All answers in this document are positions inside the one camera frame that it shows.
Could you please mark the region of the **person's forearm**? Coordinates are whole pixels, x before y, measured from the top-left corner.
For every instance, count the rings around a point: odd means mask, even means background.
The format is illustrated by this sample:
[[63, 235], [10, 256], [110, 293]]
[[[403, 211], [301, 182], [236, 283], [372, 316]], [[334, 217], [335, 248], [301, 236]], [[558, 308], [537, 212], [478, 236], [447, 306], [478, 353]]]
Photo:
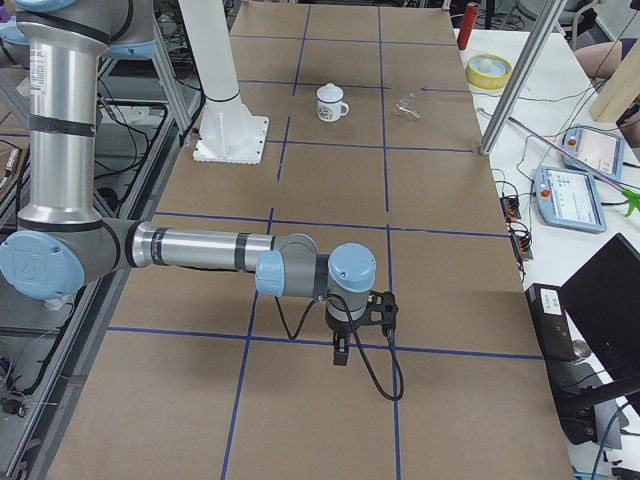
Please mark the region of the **person's forearm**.
[[604, 42], [577, 49], [574, 54], [588, 78], [609, 79], [622, 61], [621, 41]]

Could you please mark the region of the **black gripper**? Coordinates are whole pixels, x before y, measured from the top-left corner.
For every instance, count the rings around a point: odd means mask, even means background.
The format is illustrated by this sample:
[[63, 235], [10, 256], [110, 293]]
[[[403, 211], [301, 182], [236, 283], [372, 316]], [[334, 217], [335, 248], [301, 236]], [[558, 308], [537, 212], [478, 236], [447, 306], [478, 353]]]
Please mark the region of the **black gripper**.
[[333, 365], [346, 366], [349, 359], [349, 343], [353, 333], [351, 324], [333, 317], [327, 317], [326, 324], [333, 335]]

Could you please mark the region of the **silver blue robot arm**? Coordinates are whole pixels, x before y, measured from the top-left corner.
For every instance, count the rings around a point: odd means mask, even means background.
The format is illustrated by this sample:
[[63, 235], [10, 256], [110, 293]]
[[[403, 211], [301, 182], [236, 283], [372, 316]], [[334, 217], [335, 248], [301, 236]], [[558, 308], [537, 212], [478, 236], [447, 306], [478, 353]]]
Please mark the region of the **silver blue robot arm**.
[[31, 187], [17, 231], [1, 245], [7, 282], [51, 300], [127, 267], [247, 272], [263, 295], [324, 302], [334, 363], [345, 365], [359, 326], [371, 320], [376, 260], [368, 248], [347, 243], [322, 255], [304, 234], [160, 228], [94, 208], [98, 63], [154, 55], [152, 3], [20, 1], [16, 23], [30, 47]]

